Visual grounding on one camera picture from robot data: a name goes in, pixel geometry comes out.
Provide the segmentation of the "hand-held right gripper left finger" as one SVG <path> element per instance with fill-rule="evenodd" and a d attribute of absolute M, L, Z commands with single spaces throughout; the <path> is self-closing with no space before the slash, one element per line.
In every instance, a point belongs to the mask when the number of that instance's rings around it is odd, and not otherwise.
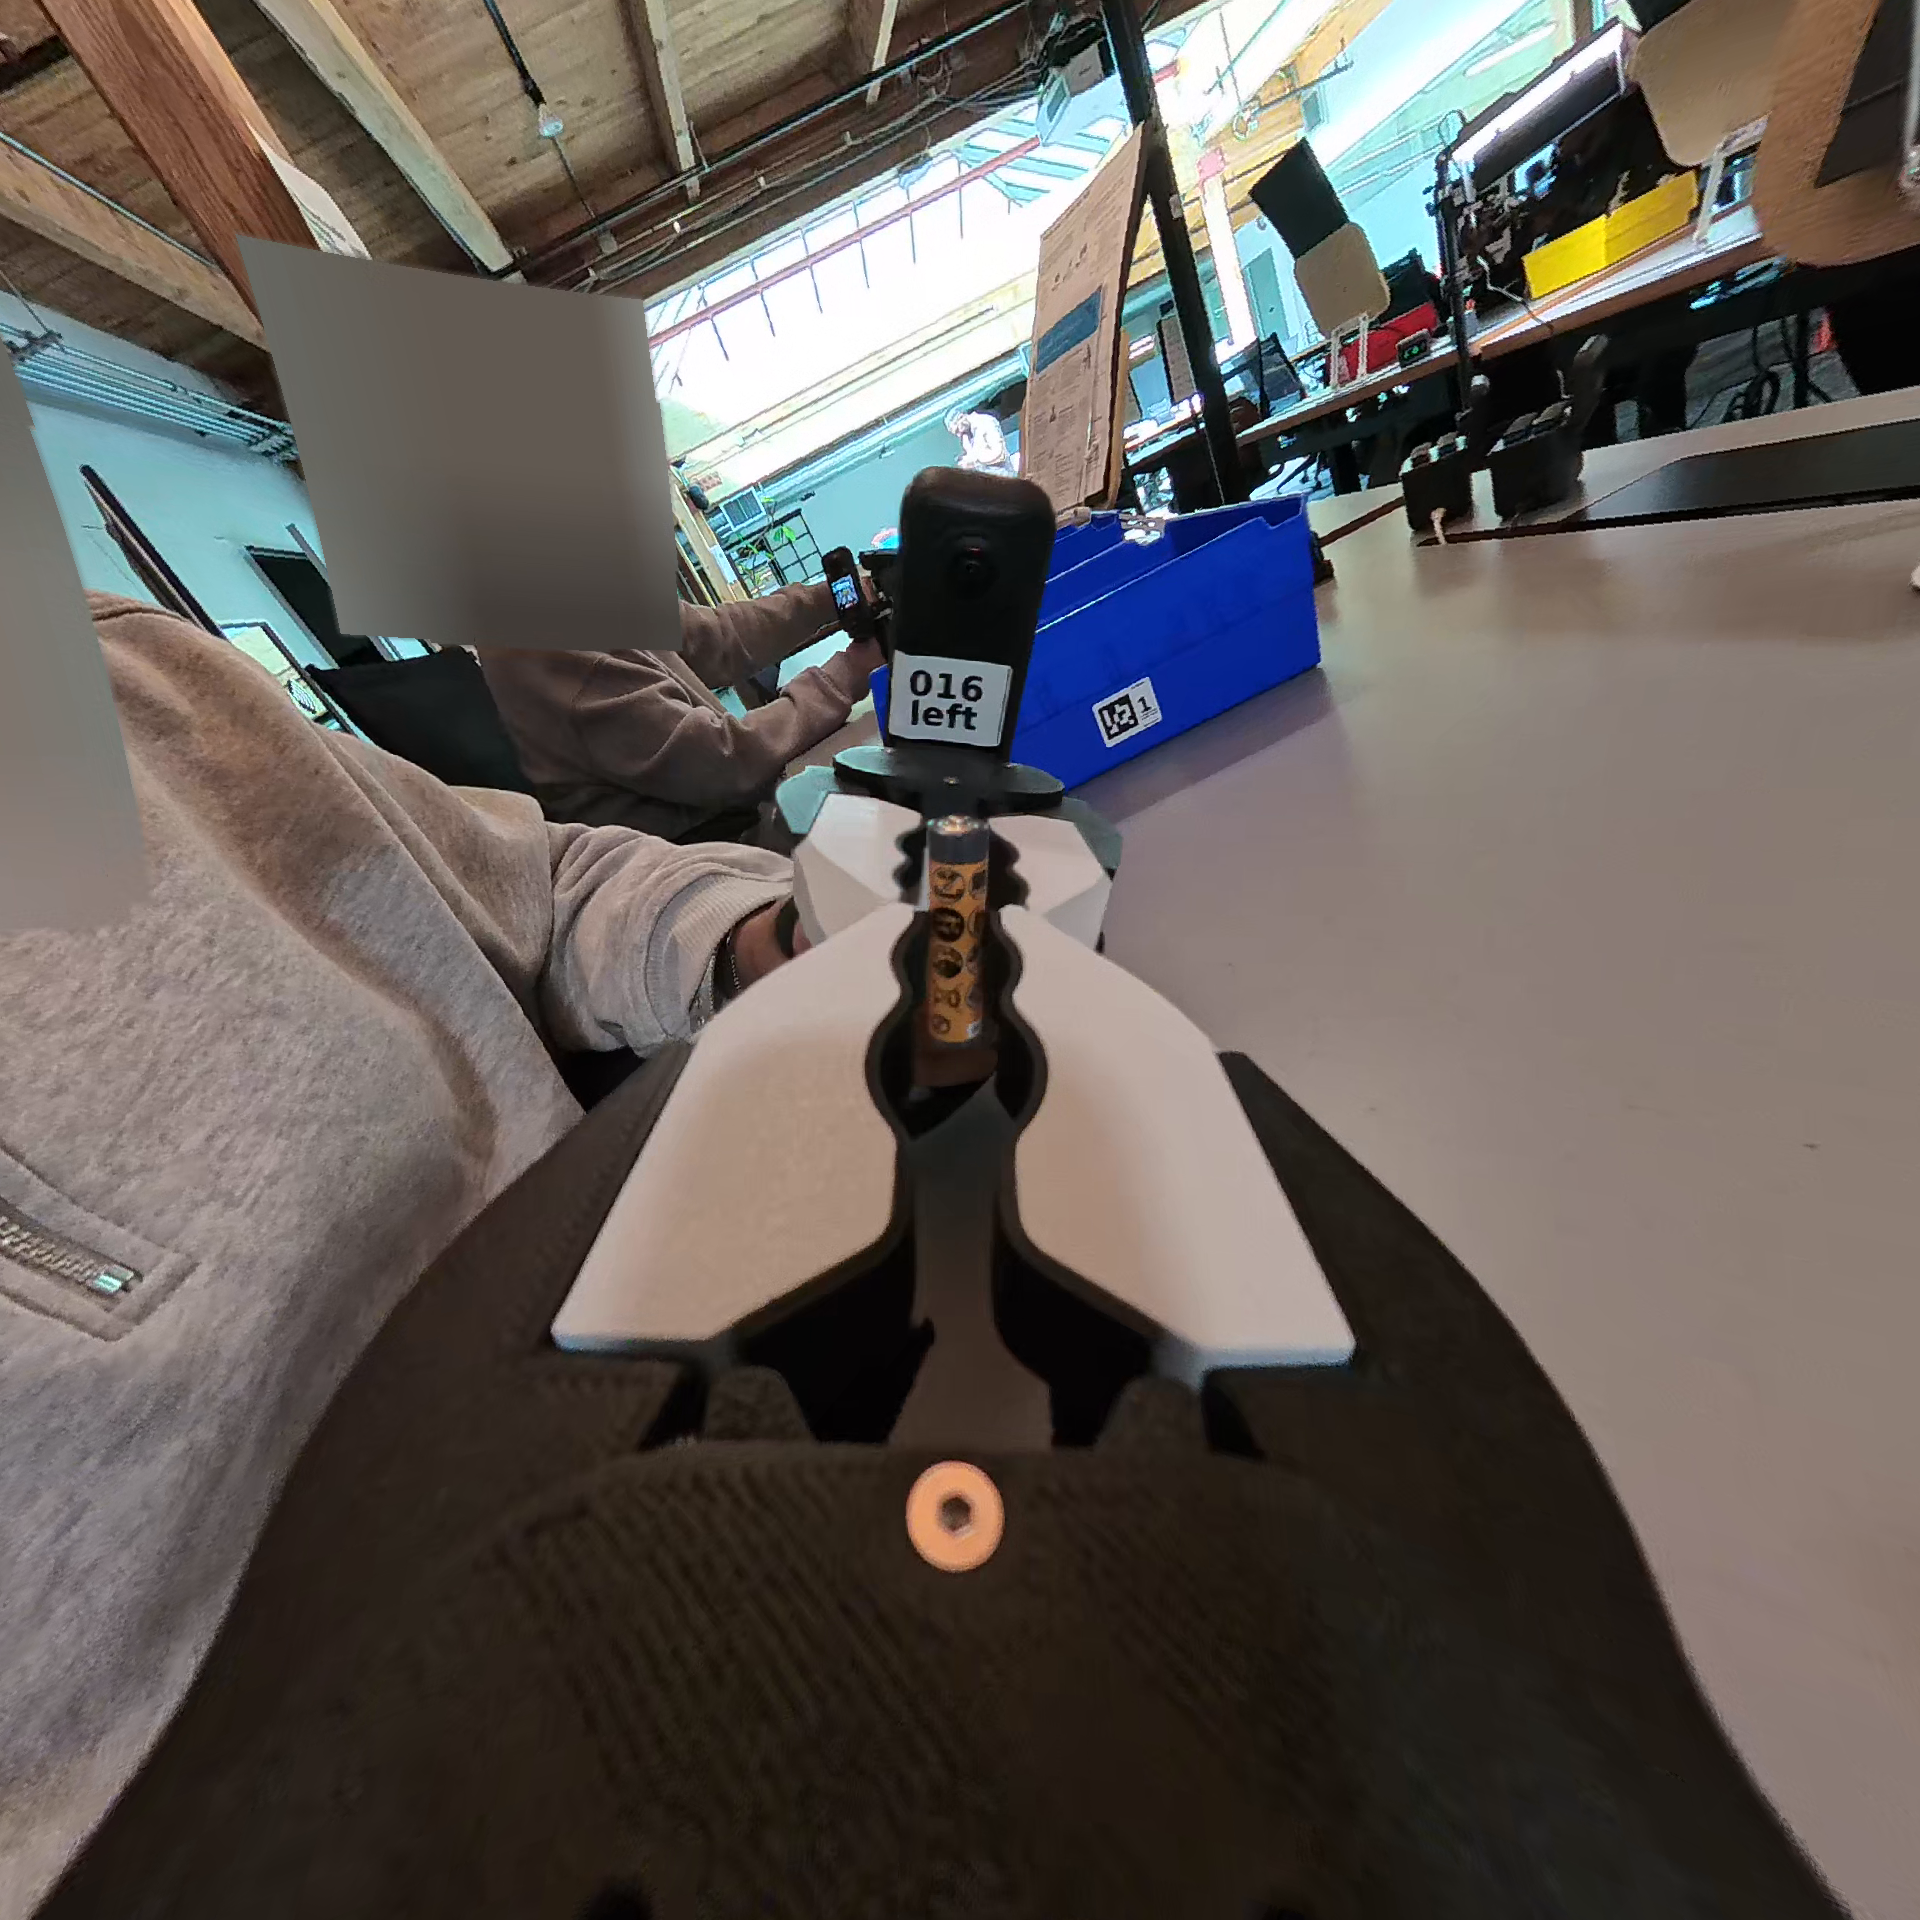
<path fill-rule="evenodd" d="M 877 907 L 695 1041 L 552 1325 L 560 1352 L 715 1350 L 899 1248 L 901 1143 L 871 1067 L 913 927 Z"/>

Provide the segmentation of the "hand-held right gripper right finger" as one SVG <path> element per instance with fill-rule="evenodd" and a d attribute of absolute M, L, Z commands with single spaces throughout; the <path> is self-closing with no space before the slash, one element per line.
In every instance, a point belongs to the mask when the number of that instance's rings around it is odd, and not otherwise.
<path fill-rule="evenodd" d="M 1015 1243 L 1127 1311 L 1158 1368 L 1346 1366 L 1354 1328 L 1208 1034 L 1025 905 L 999 920 L 1040 1057 Z"/>

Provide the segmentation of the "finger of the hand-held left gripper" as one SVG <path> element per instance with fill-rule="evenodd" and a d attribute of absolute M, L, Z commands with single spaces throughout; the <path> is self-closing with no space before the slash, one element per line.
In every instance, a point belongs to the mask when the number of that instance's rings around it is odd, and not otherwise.
<path fill-rule="evenodd" d="M 802 953 L 879 907 L 921 911 L 921 817 L 889 801 L 833 792 L 792 864 Z"/>
<path fill-rule="evenodd" d="M 1078 818 L 1061 815 L 1002 815 L 992 833 L 987 944 L 1002 943 L 1002 915 L 1023 907 L 1093 953 L 1102 951 L 1114 873 Z"/>

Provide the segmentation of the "gold black battery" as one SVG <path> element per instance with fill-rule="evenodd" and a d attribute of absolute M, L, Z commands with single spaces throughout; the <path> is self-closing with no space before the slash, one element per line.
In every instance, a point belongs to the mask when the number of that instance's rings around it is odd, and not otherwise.
<path fill-rule="evenodd" d="M 987 823 L 966 815 L 930 821 L 927 880 L 917 1079 L 933 1090 L 970 1089 L 992 1070 Z"/>

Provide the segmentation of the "person's left forearm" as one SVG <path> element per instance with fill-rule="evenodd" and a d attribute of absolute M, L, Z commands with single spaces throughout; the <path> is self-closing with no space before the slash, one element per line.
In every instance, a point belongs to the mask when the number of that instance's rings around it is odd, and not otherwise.
<path fill-rule="evenodd" d="M 565 1053 L 693 1041 L 805 949 L 790 857 L 550 826 L 554 927 L 537 990 Z"/>

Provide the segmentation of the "blue plastic bin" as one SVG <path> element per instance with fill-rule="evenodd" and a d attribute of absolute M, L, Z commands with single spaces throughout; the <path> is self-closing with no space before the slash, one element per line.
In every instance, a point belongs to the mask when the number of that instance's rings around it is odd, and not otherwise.
<path fill-rule="evenodd" d="M 1059 530 L 1014 759 L 1078 789 L 1314 673 L 1309 506 L 1271 496 L 1133 538 Z"/>

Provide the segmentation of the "brown cardboard sheet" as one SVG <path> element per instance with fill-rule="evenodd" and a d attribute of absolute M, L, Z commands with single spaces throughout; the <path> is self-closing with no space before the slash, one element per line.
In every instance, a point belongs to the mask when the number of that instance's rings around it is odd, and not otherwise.
<path fill-rule="evenodd" d="M 1145 133 L 1133 129 L 1040 241 L 1021 459 L 1061 520 L 1106 507 L 1120 478 L 1120 313 L 1143 176 Z"/>

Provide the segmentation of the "black chair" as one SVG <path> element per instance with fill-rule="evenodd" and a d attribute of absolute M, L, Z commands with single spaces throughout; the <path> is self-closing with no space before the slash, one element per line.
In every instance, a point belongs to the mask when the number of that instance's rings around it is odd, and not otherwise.
<path fill-rule="evenodd" d="M 435 779 L 536 794 L 471 653 L 315 669 L 310 678 L 381 750 Z"/>

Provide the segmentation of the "black charging dock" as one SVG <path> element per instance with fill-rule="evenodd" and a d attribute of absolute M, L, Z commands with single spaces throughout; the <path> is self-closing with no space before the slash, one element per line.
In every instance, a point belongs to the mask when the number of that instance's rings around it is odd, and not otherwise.
<path fill-rule="evenodd" d="M 1472 434 L 1455 429 L 1413 447 L 1399 470 L 1401 507 L 1418 539 L 1445 539 L 1445 528 L 1474 514 L 1472 475 L 1477 453 Z"/>
<path fill-rule="evenodd" d="M 1566 504 L 1583 475 L 1584 434 L 1606 392 L 1610 337 L 1595 335 L 1575 351 L 1559 399 L 1534 416 L 1504 426 L 1486 457 L 1499 521 Z"/>

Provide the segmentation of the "red plastic bin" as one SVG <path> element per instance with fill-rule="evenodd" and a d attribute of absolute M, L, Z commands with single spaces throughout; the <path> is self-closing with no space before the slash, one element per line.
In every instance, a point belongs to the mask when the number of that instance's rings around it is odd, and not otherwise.
<path fill-rule="evenodd" d="M 1416 368 L 1445 341 L 1447 331 L 1433 303 L 1377 321 L 1352 321 L 1335 330 L 1328 345 L 1331 386 L 1346 390 L 1374 373 Z"/>

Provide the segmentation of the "cardboard black panel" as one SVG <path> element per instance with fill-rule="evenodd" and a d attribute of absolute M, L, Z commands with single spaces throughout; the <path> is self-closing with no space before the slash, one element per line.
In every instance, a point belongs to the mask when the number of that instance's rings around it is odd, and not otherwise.
<path fill-rule="evenodd" d="M 1755 206 L 1797 269 L 1918 245 L 1917 2 L 1795 2 L 1774 45 Z"/>
<path fill-rule="evenodd" d="M 1702 168 L 1769 115 L 1790 2 L 1635 5 L 1627 74 L 1666 155 Z"/>
<path fill-rule="evenodd" d="M 1331 351 L 1354 341 L 1366 354 L 1367 330 L 1391 306 L 1389 282 L 1309 137 L 1255 182 L 1253 200 L 1289 255 L 1310 318 Z"/>

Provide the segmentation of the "small yellow tray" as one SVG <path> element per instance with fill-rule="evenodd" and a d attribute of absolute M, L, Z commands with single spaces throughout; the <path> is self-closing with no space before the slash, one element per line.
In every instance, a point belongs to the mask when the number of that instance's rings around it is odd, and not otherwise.
<path fill-rule="evenodd" d="M 1698 176 L 1697 171 L 1685 171 L 1538 245 L 1522 262 L 1528 301 L 1534 305 L 1544 303 L 1578 282 L 1610 273 L 1627 258 L 1675 238 L 1693 227 L 1697 205 Z"/>

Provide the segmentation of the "black metal post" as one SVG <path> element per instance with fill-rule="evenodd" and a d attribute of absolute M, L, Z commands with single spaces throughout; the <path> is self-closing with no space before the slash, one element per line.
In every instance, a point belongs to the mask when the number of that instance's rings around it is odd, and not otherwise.
<path fill-rule="evenodd" d="M 1185 341 L 1193 394 L 1200 401 L 1215 496 L 1218 506 L 1231 507 L 1246 502 L 1241 450 L 1233 426 L 1231 395 L 1217 362 L 1210 309 L 1171 161 L 1145 31 L 1133 2 L 1102 2 L 1098 9 L 1117 59 L 1130 122 L 1143 136 L 1143 192 L 1155 214 L 1176 321 Z"/>

